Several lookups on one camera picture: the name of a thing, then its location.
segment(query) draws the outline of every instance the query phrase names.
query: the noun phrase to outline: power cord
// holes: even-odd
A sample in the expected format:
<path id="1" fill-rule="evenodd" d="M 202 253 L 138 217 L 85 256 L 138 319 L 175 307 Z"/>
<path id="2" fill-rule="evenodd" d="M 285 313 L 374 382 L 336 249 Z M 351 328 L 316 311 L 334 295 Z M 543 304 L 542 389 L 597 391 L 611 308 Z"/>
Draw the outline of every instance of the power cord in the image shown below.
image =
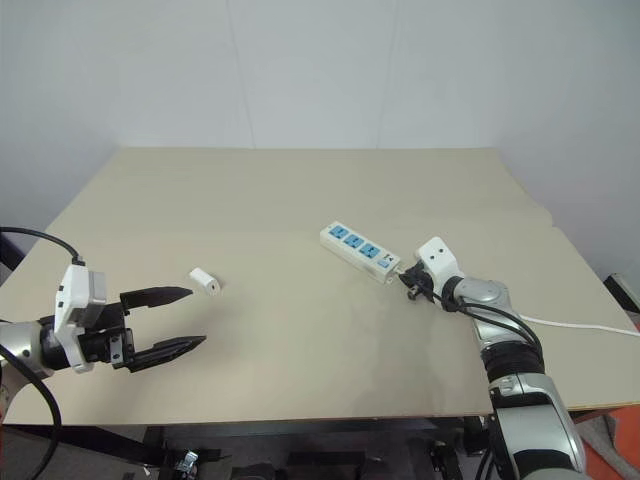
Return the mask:
<path id="1" fill-rule="evenodd" d="M 73 248 L 64 240 L 58 237 L 54 237 L 53 235 L 49 235 L 48 233 L 31 230 L 30 228 L 19 227 L 0 227 L 0 233 L 20 233 L 22 235 L 29 235 L 31 237 L 44 238 L 45 240 L 49 240 L 50 242 L 60 245 L 62 248 L 68 251 L 71 254 L 71 263 L 73 263 L 74 265 L 84 265 L 80 254 L 75 248 Z"/>
<path id="2" fill-rule="evenodd" d="M 62 416 L 60 415 L 60 407 L 58 407 L 58 402 L 56 402 L 55 397 L 44 384 L 44 382 L 40 380 L 35 372 L 31 370 L 22 360 L 13 355 L 13 353 L 11 353 L 3 345 L 0 345 L 0 355 L 5 358 L 9 365 L 18 370 L 18 372 L 20 372 L 27 380 L 29 380 L 29 382 L 31 382 L 34 387 L 36 387 L 36 390 L 40 392 L 40 395 L 42 395 L 42 398 L 44 398 L 44 400 L 47 402 L 49 410 L 51 411 L 53 428 L 51 429 L 51 439 L 49 440 L 49 446 L 47 447 L 47 451 L 44 453 L 42 459 L 40 460 L 40 463 L 38 463 L 36 468 L 27 477 L 28 480 L 35 480 L 47 467 L 47 465 L 51 461 L 51 457 L 53 457 L 53 454 L 56 451 L 56 448 L 58 448 L 60 431 L 62 429 Z"/>
<path id="3" fill-rule="evenodd" d="M 560 323 L 551 322 L 549 320 L 540 320 L 539 318 L 527 317 L 521 315 L 527 322 L 539 323 L 540 325 L 548 325 L 551 327 L 564 327 L 564 328 L 580 328 L 584 330 L 601 330 L 604 332 L 619 333 L 620 335 L 629 335 L 631 337 L 640 337 L 640 332 L 633 332 L 631 330 L 623 330 L 622 328 L 607 327 L 605 325 L 592 325 L 588 323 Z"/>
<path id="4" fill-rule="evenodd" d="M 511 331 L 511 332 L 513 332 L 513 333 L 515 333 L 517 335 L 520 335 L 528 344 L 530 344 L 531 346 L 533 346 L 536 349 L 536 351 L 538 352 L 538 357 L 540 358 L 540 362 L 544 366 L 544 356 L 543 356 L 543 353 L 542 353 L 542 344 L 540 343 L 540 339 L 535 334 L 535 332 L 533 330 L 531 330 L 531 327 L 529 327 L 529 325 L 524 323 L 522 320 L 520 320 L 516 316 L 511 315 L 510 313 L 505 312 L 504 310 L 500 310 L 499 308 L 490 307 L 489 305 L 484 305 L 484 304 L 481 304 L 481 303 L 464 303 L 464 302 L 463 303 L 450 303 L 450 302 L 446 302 L 446 301 L 444 301 L 442 299 L 442 297 L 440 295 L 435 293 L 433 290 L 427 290 L 426 293 L 428 293 L 430 296 L 432 296 L 433 298 L 438 300 L 441 304 L 443 304 L 443 306 L 444 306 L 444 303 L 446 303 L 447 307 L 451 307 L 452 308 L 452 311 L 460 312 L 460 313 L 462 313 L 464 315 L 467 315 L 468 317 L 475 318 L 476 320 L 479 320 L 481 322 L 488 323 L 488 324 L 494 325 L 496 327 L 504 328 L 505 330 L 509 330 L 509 331 Z M 467 310 L 467 308 L 479 308 L 479 309 L 491 311 L 493 313 L 497 313 L 497 314 L 502 315 L 505 318 L 508 318 L 509 320 L 513 321 L 516 325 L 518 325 L 520 328 L 522 328 L 522 330 L 518 330 L 517 328 L 512 327 L 511 325 L 505 325 L 505 324 L 500 323 L 500 322 L 498 322 L 496 320 L 491 320 L 490 318 L 486 318 L 486 317 L 483 317 L 481 315 L 476 315 L 475 313 L 469 312 Z"/>

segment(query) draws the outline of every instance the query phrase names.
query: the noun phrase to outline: black cable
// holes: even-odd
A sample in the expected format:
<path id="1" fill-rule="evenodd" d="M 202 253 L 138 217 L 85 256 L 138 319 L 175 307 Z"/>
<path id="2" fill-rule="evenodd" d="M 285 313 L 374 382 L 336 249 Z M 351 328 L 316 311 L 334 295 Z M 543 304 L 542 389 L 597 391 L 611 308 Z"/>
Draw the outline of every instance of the black cable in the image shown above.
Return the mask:
<path id="1" fill-rule="evenodd" d="M 520 320 L 515 315 L 512 315 L 509 312 L 505 312 L 504 310 L 500 310 L 499 308 L 491 307 L 489 305 L 484 305 L 482 303 L 464 303 L 463 302 L 463 303 L 459 303 L 458 306 L 460 308 L 479 308 L 479 309 L 482 309 L 482 310 L 487 310 L 489 312 L 497 313 L 498 315 L 502 315 L 503 317 L 508 318 L 513 323 L 515 323 L 520 328 L 522 328 L 525 332 L 527 332 L 527 335 L 529 335 L 529 337 L 531 337 L 531 341 L 533 342 L 533 344 L 535 345 L 536 349 L 538 350 L 538 353 L 540 354 L 540 360 L 542 360 L 542 358 L 543 358 L 542 357 L 542 344 L 540 343 L 540 339 L 535 334 L 535 332 L 533 330 L 531 330 L 531 327 L 529 327 L 529 325 L 524 323 L 522 320 Z"/>
<path id="2" fill-rule="evenodd" d="M 440 295 L 438 295 L 437 293 L 435 293 L 433 290 L 428 292 L 429 295 L 433 296 L 433 298 L 435 298 L 436 300 L 438 300 L 441 304 L 443 303 L 442 297 Z M 544 359 L 542 356 L 542 344 L 540 343 L 540 339 L 538 338 L 538 336 L 533 332 L 533 330 L 531 330 L 531 328 L 529 327 L 529 325 L 527 325 L 526 323 L 524 323 L 522 320 L 520 320 L 519 318 L 511 315 L 510 313 L 507 313 L 503 310 L 500 310 L 498 308 L 495 307 L 489 307 L 488 305 L 483 305 L 481 303 L 453 303 L 451 304 L 449 302 L 449 304 L 447 306 L 453 306 L 454 310 L 460 313 L 463 313 L 471 318 L 475 318 L 476 320 L 480 320 L 481 322 L 484 323 L 489 323 L 491 325 L 495 325 L 496 327 L 500 327 L 500 328 L 504 328 L 505 330 L 509 330 L 517 335 L 520 335 L 527 343 L 532 344 L 536 351 L 538 352 L 538 356 L 540 357 L 540 362 L 544 365 Z M 504 323 L 500 323 L 496 320 L 491 320 L 489 318 L 480 316 L 480 315 L 476 315 L 473 314 L 471 312 L 468 312 L 466 310 L 464 310 L 465 308 L 481 308 L 484 310 L 489 310 L 492 311 L 494 313 L 498 313 L 500 315 L 503 315 L 504 317 L 508 318 L 509 320 L 513 320 L 517 325 L 519 325 L 520 327 L 522 327 L 522 329 L 527 333 L 527 335 L 524 334 L 524 332 L 522 332 L 521 330 L 518 330 L 515 327 L 512 327 L 511 325 L 505 325 Z"/>
<path id="3" fill-rule="evenodd" d="M 489 460 L 490 454 L 491 452 L 487 448 L 484 451 L 484 455 L 482 455 L 482 459 L 480 460 L 480 465 L 478 465 L 478 470 L 476 471 L 476 480 L 482 480 L 482 472 L 484 471 L 484 466 L 487 463 L 487 460 Z"/>
<path id="4" fill-rule="evenodd" d="M 35 480 L 40 476 L 42 471 L 47 467 L 51 457 L 53 457 L 56 448 L 58 447 L 58 442 L 60 438 L 60 431 L 62 429 L 62 416 L 60 415 L 60 408 L 58 407 L 58 403 L 56 399 L 53 397 L 51 391 L 47 388 L 47 386 L 38 378 L 33 370 L 31 370 L 25 363 L 16 358 L 6 347 L 0 345 L 0 355 L 7 360 L 7 362 L 18 372 L 20 372 L 31 384 L 36 387 L 36 390 L 40 392 L 40 395 L 45 399 L 49 410 L 51 411 L 51 417 L 53 418 L 53 428 L 51 429 L 51 438 L 49 440 L 49 446 L 47 447 L 47 451 L 42 456 L 40 463 L 36 466 L 36 468 L 31 472 L 31 474 L 27 477 L 28 480 Z"/>
<path id="5" fill-rule="evenodd" d="M 31 235 L 32 237 L 44 238 L 45 240 L 56 243 L 67 250 L 71 254 L 71 263 L 73 263 L 74 265 L 84 265 L 84 262 L 80 260 L 80 254 L 75 248 L 73 248 L 64 240 L 58 237 L 54 237 L 53 235 L 49 235 L 48 233 L 38 232 L 37 230 L 31 230 L 30 228 L 19 227 L 0 227 L 0 233 L 20 233 L 22 235 Z"/>
<path id="6" fill-rule="evenodd" d="M 491 475 L 493 474 L 493 467 L 495 467 L 496 464 L 493 461 L 493 457 L 491 457 L 491 461 L 489 462 L 489 466 L 487 467 L 487 473 L 484 476 L 484 480 L 491 480 Z"/>

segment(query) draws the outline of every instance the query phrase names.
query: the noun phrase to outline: beige tabletop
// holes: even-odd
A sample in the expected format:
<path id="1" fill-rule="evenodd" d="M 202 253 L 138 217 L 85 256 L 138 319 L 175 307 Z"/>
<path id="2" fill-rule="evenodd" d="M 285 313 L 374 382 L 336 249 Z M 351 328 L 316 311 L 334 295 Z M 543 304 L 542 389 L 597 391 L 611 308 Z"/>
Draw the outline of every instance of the beige tabletop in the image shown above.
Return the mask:
<path id="1" fill-rule="evenodd" d="M 485 413 L 470 321 L 400 282 L 381 285 L 320 246 L 340 220 L 413 264 L 435 235 L 468 275 L 501 280 L 520 313 L 632 329 L 549 213 L 490 149 L 122 150 L 47 230 L 106 272 L 109 300 L 143 287 L 192 287 L 127 317 L 137 349 L 207 335 L 172 363 L 130 374 L 105 364 L 47 380 L 66 424 L 166 424 Z M 69 258 L 44 241 L 0 288 L 0 318 L 49 315 Z M 640 343 L 533 326 L 571 408 L 640 401 Z M 48 423 L 31 387 L 8 423 Z"/>

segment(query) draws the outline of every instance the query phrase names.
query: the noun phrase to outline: white power strip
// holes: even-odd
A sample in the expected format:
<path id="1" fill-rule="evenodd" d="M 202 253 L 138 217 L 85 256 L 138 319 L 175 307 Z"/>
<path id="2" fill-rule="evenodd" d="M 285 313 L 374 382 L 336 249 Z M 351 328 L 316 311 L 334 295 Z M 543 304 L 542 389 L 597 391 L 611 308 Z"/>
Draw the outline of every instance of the white power strip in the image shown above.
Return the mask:
<path id="1" fill-rule="evenodd" d="M 400 263 L 396 254 L 341 222 L 332 222 L 322 229 L 320 243 L 380 283 L 391 283 Z"/>

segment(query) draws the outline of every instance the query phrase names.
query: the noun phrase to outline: white cable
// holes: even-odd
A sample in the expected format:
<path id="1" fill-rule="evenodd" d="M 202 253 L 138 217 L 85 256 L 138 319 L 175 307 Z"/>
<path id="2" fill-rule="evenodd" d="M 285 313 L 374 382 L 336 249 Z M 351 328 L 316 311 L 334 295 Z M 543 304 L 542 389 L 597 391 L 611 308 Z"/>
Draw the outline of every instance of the white cable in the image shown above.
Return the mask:
<path id="1" fill-rule="evenodd" d="M 604 330 L 605 332 L 620 333 L 622 335 L 631 335 L 632 337 L 640 337 L 640 332 L 633 332 L 631 330 L 622 330 L 620 328 L 605 327 L 604 325 L 588 325 L 585 323 L 559 323 L 550 322 L 549 320 L 540 320 L 539 318 L 527 317 L 526 315 L 520 315 L 523 320 L 532 323 L 539 323 L 541 325 L 549 325 L 551 327 L 565 327 L 565 328 L 584 328 L 588 330 Z"/>

